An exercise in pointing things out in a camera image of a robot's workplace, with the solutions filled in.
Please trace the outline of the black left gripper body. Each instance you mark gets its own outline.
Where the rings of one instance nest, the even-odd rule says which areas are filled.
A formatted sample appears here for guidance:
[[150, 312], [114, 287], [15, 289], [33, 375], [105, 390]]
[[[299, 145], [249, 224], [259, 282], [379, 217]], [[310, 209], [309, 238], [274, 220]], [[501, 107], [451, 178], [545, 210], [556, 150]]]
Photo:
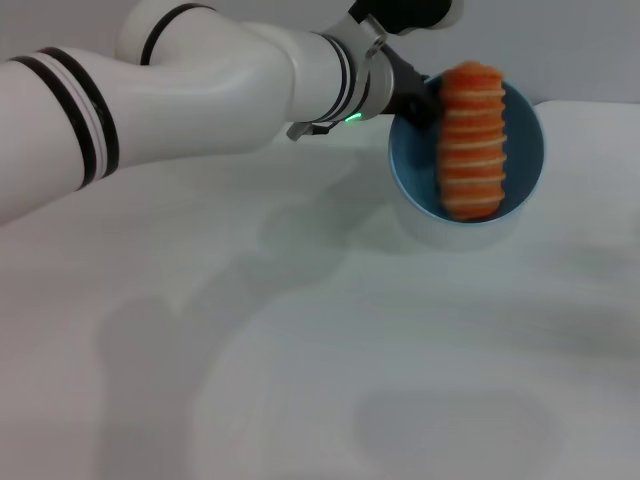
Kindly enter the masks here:
[[382, 53], [390, 62], [393, 76], [391, 98], [382, 113], [398, 115], [401, 99], [405, 95], [429, 91], [426, 86], [428, 76], [416, 71], [409, 62], [402, 59], [391, 47], [383, 47]]

